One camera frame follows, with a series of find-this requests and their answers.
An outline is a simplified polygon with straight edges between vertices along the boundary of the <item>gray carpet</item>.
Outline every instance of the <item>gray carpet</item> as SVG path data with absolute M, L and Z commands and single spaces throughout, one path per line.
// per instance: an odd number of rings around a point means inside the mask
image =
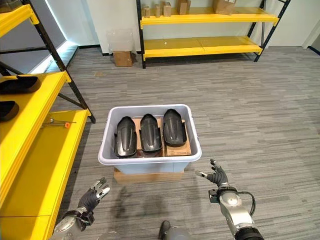
M 77 207 L 96 179 L 105 176 L 111 186 L 80 240 L 96 240 L 108 231 L 156 239 L 163 220 L 187 228 L 195 240 L 233 239 L 219 206 L 209 202 L 214 186 L 194 175 L 210 169 L 211 157 L 233 186 L 255 195 L 254 220 L 266 240 L 319 239 L 318 55 L 301 47 L 270 47 L 258 63 L 251 55 L 234 55 L 151 63 L 147 69 L 137 59 L 133 67 L 115 67 L 99 48 L 80 49 L 69 67 L 97 122 L 88 121 L 85 128 L 59 218 Z M 71 96 L 67 85 L 62 93 Z M 113 167 L 97 159 L 109 110 L 175 103 L 191 108 L 202 158 L 179 182 L 117 184 Z M 62 99 L 53 107 L 74 108 Z

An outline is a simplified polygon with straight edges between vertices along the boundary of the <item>yellow metal shelf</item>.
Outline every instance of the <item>yellow metal shelf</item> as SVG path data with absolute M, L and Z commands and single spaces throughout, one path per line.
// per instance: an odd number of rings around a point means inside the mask
M 10 12 L 0 13 L 0 38 L 29 18 L 33 25 L 39 23 L 29 4 L 22 5 Z
M 262 48 L 247 36 L 168 38 L 144 41 L 144 59 L 210 54 L 258 53 Z
M 50 216 L 0 217 L 4 240 L 46 240 Z
M 142 17 L 141 29 L 145 25 L 159 24 L 195 24 L 195 23 L 243 23 L 271 22 L 276 25 L 278 17 L 258 7 L 236 7 L 234 14 L 223 15 L 213 13 L 212 7 L 191 7 L 188 14 L 179 15 L 176 8 L 171 9 L 171 16 L 155 17 L 151 9 L 150 17 Z
M 0 101 L 15 101 L 19 105 L 17 116 L 0 123 L 0 208 L 60 89 L 65 82 L 71 81 L 65 71 L 28 76 L 37 76 L 41 81 L 37 91 L 0 95 Z M 9 79 L 15 77 L 2 77 L 0 82 Z
M 49 125 L 39 130 L 0 209 L 0 217 L 50 216 L 46 238 L 52 233 L 89 115 L 87 109 L 48 114 L 47 119 L 75 123 L 70 128 Z

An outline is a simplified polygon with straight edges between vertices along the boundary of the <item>wall baseboard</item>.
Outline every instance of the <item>wall baseboard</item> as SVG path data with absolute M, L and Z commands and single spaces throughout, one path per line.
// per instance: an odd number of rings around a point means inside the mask
M 100 48 L 100 44 L 96 44 L 96 45 L 82 45 L 79 46 L 79 49 L 91 49 L 91 48 Z
M 113 53 L 102 53 L 102 56 L 113 56 Z
M 310 49 L 311 51 L 315 52 L 316 54 L 320 55 L 320 51 L 315 49 L 313 46 L 308 46 L 308 49 Z

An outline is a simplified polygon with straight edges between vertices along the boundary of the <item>black shelf frame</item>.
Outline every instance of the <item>black shelf frame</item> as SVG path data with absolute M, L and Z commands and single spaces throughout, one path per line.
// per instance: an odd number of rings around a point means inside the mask
M 266 8 L 266 1 L 267 0 L 262 0 L 261 3 L 260 3 L 260 8 L 261 9 L 265 9 Z M 264 40 L 264 35 L 265 35 L 265 23 L 262 22 L 262 33 L 261 33 L 261 45 L 260 45 L 260 48 L 262 48 L 262 51 L 260 54 L 257 54 L 257 53 L 254 53 L 256 55 L 255 59 L 254 59 L 254 62 L 258 62 L 259 58 L 261 57 L 262 53 L 264 52 L 267 44 L 269 43 L 272 35 L 274 34 L 281 18 L 283 17 L 289 3 L 291 2 L 291 0 L 277 0 L 281 3 L 283 3 L 283 6 L 282 6 L 282 9 L 278 15 L 278 22 L 276 23 L 276 25 L 272 26 L 270 32 L 268 33 L 266 39 Z M 138 27 L 139 27 L 139 37 L 140 37 L 140 46 L 141 46 L 141 58 L 142 58 L 142 68 L 145 69 L 146 68 L 146 60 L 144 60 L 144 54 L 145 54 L 145 42 L 144 42 L 144 32 L 143 30 L 141 29 L 141 20 L 142 20 L 142 11 L 141 11 L 141 0 L 136 0 L 136 11 L 137 11 L 137 18 L 138 18 Z M 253 22 L 251 24 L 251 27 L 249 29 L 249 32 L 247 34 L 248 38 L 250 38 L 253 30 L 255 29 L 255 26 L 256 26 L 256 22 Z
M 49 53 L 51 54 L 51 56 L 53 57 L 53 60 L 55 61 L 55 63 L 57 64 L 58 68 L 60 69 L 60 71 L 66 71 L 67 74 L 70 77 L 71 82 L 68 82 L 70 88 L 72 89 L 74 95 L 76 96 L 76 98 L 78 99 L 79 102 L 71 99 L 70 97 L 59 93 L 58 96 L 61 97 L 64 100 L 69 101 L 70 103 L 82 108 L 82 109 L 88 109 L 91 113 L 91 116 L 89 116 L 91 122 L 93 124 L 96 123 L 96 118 L 93 115 L 92 111 L 89 109 L 89 106 L 87 105 L 85 99 L 83 98 L 81 92 L 79 91 L 75 81 L 72 79 L 70 73 L 67 70 L 67 66 L 65 66 L 64 62 L 62 61 L 61 57 L 59 56 L 54 44 L 52 43 L 51 39 L 49 38 L 47 31 L 45 30 L 43 24 L 41 23 L 40 18 L 38 17 L 38 14 L 34 8 L 34 6 L 32 5 L 30 0 L 21 0 L 23 5 L 27 5 L 29 4 L 35 14 L 35 16 L 37 17 L 37 19 L 39 20 L 38 24 L 35 24 L 34 27 L 37 30 L 37 32 L 39 33 L 43 43 L 45 46 L 41 46 L 41 47 L 28 47 L 28 48 L 21 48 L 21 49 L 12 49 L 12 50 L 6 50 L 6 51 L 1 51 L 0 54 L 10 54 L 10 53 L 23 53 L 23 52 L 32 52 L 32 51 L 42 51 L 42 50 L 47 50 L 49 51 Z M 17 75 L 21 75 L 24 74 L 22 72 L 20 72 L 19 70 L 14 69 L 13 67 L 3 63 L 0 61 L 0 73 L 3 76 L 10 76 L 10 72 Z

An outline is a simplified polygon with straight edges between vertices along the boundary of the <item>black object on shelf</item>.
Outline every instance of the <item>black object on shelf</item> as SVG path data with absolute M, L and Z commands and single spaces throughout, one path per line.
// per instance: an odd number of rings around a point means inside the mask
M 117 125 L 114 134 L 114 153 L 118 158 L 129 158 L 137 152 L 136 125 L 129 116 L 125 116 Z
M 19 105 L 15 101 L 0 101 L 0 122 L 13 119 L 19 112 Z
M 0 0 L 0 14 L 11 12 L 21 5 L 20 0 Z
M 174 109 L 169 109 L 164 114 L 163 136 L 165 144 L 170 147 L 180 147 L 187 141 L 185 123 Z
M 162 149 L 161 132 L 157 119 L 146 114 L 140 121 L 141 148 L 146 153 L 155 153 Z
M 37 91 L 41 82 L 36 76 L 16 76 L 0 83 L 0 94 L 28 94 Z

